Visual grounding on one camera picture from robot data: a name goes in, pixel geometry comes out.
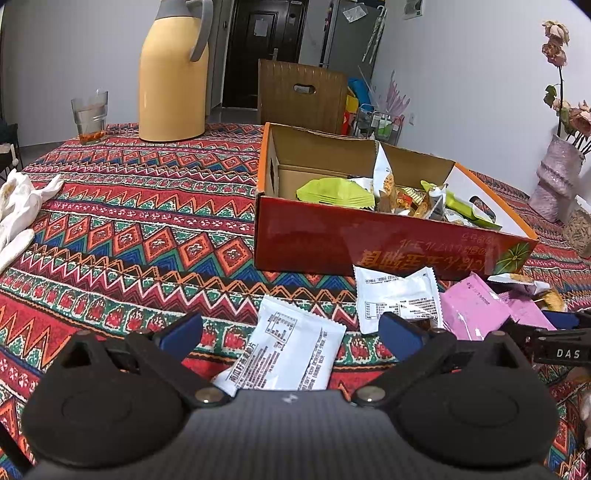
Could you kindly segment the brown wicker chair back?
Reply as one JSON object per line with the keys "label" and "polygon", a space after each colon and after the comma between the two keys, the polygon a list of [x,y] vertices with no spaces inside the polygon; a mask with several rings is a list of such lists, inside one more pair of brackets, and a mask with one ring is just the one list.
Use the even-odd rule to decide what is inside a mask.
{"label": "brown wicker chair back", "polygon": [[259,123],[280,123],[339,134],[348,78],[322,67],[259,60]]}

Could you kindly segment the yellow striped snack pack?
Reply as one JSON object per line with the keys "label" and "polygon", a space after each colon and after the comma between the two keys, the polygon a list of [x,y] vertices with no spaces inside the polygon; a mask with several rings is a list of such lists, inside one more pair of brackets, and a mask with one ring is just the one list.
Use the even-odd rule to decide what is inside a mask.
{"label": "yellow striped snack pack", "polygon": [[447,186],[421,182],[426,195],[412,216],[414,218],[442,221],[445,216],[447,201]]}

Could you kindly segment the green white nut bar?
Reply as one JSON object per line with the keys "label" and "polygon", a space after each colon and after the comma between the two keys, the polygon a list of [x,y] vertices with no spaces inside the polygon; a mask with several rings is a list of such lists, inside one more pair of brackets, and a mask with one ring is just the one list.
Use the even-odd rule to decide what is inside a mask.
{"label": "green white nut bar", "polygon": [[477,207],[473,202],[465,201],[456,196],[447,184],[447,201],[445,216],[442,221],[462,225],[474,226],[487,230],[500,231],[502,226],[495,219]]}

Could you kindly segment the glass cup with drink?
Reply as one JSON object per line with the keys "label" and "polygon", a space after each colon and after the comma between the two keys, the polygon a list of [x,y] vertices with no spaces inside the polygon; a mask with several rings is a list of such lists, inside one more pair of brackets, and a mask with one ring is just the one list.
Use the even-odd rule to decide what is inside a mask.
{"label": "glass cup with drink", "polygon": [[71,109],[82,145],[100,142],[107,134],[108,92],[96,90],[87,98],[73,98]]}

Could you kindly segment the woven tissue box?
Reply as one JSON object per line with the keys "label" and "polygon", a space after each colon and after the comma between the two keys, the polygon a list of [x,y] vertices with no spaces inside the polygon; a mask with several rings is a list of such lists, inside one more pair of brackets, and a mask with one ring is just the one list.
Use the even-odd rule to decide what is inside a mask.
{"label": "woven tissue box", "polygon": [[563,237],[582,258],[591,256],[590,214],[580,207],[574,208],[563,229]]}

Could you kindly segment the grey refrigerator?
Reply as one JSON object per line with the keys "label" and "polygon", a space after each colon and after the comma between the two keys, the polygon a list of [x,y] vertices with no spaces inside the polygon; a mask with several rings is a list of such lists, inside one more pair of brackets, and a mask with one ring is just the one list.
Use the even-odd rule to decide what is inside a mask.
{"label": "grey refrigerator", "polygon": [[385,1],[329,3],[320,65],[370,81],[386,15]]}

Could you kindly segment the black entrance door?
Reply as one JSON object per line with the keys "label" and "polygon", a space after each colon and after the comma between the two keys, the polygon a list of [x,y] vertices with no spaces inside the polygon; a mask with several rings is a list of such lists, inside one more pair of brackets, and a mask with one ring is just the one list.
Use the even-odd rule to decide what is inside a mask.
{"label": "black entrance door", "polygon": [[257,107],[259,60],[298,61],[307,10],[307,1],[233,3],[222,89],[224,108]]}

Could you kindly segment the white cloth gloves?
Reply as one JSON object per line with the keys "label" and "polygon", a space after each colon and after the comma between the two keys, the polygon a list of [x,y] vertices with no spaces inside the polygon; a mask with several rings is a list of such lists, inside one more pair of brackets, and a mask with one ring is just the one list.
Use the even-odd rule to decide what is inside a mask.
{"label": "white cloth gloves", "polygon": [[42,205],[54,198],[63,186],[56,175],[43,188],[34,187],[27,174],[13,169],[1,186],[0,271],[4,272],[33,242],[32,224]]}

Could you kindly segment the white cracker packet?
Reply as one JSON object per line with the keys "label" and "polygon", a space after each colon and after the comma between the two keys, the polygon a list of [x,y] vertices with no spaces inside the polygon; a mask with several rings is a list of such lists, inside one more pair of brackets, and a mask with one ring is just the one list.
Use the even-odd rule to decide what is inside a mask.
{"label": "white cracker packet", "polygon": [[501,273],[491,275],[488,277],[488,281],[510,287],[511,289],[519,291],[522,294],[529,295],[530,297],[535,297],[551,290],[549,283],[534,280],[531,277],[518,273]]}

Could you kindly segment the wall electrical panel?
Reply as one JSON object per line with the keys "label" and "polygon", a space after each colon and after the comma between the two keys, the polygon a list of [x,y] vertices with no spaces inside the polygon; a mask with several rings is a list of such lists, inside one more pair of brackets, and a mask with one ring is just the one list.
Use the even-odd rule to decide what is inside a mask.
{"label": "wall electrical panel", "polygon": [[404,19],[410,20],[421,17],[424,12],[424,0],[407,0],[404,7]]}

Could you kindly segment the white back-label packet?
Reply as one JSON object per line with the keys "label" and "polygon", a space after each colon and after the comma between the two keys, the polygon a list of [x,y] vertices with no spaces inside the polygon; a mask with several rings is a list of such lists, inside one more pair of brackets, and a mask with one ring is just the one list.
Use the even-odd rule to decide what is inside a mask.
{"label": "white back-label packet", "polygon": [[234,396],[239,390],[325,390],[346,327],[266,295],[242,354],[212,379]]}

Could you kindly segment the orange cracker packet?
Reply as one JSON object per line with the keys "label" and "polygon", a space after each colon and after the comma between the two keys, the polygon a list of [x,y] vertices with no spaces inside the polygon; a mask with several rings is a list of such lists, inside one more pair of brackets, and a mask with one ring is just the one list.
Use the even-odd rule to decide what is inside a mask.
{"label": "orange cracker packet", "polygon": [[389,158],[381,143],[377,143],[377,154],[373,170],[373,193],[376,198],[376,210],[391,213],[392,196],[396,195],[396,182]]}

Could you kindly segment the red cardboard snack box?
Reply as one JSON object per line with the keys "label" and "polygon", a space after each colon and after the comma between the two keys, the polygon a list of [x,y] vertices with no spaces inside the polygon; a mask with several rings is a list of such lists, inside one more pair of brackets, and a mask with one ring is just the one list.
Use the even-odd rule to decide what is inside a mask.
{"label": "red cardboard snack box", "polygon": [[[297,200],[297,189],[321,178],[369,178],[384,153],[401,186],[447,186],[457,198],[477,197],[497,230],[367,209]],[[353,266],[406,275],[425,266],[462,279],[517,272],[538,244],[534,230],[463,165],[369,139],[267,123],[257,174],[254,265],[259,270],[349,275]]]}

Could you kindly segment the long green snack bar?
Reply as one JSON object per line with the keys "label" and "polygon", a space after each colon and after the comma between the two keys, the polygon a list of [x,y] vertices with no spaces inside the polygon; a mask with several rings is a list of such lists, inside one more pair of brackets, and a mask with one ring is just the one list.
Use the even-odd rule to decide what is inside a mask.
{"label": "long green snack bar", "polygon": [[308,181],[295,191],[297,200],[353,209],[374,210],[374,194],[355,182],[338,177]]}

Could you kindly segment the pink snack packet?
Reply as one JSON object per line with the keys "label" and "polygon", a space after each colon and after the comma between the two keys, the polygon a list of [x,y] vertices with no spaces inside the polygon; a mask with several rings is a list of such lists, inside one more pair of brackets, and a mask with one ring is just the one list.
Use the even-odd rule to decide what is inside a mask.
{"label": "pink snack packet", "polygon": [[509,307],[511,318],[516,323],[546,330],[556,329],[529,296],[508,291],[500,293],[499,298]]}
{"label": "pink snack packet", "polygon": [[511,316],[511,309],[477,274],[440,295],[444,327],[459,340],[482,341]]}

